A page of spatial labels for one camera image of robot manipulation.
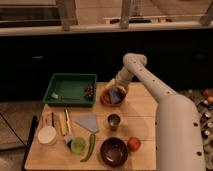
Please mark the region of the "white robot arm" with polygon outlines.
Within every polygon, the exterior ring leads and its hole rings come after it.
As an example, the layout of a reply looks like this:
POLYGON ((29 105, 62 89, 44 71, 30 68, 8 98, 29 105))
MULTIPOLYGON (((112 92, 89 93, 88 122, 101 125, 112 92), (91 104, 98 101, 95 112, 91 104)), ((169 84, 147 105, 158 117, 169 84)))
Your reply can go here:
POLYGON ((115 80, 125 88, 136 76, 157 102, 156 170, 206 171, 196 105, 146 69, 147 58, 127 53, 115 80))

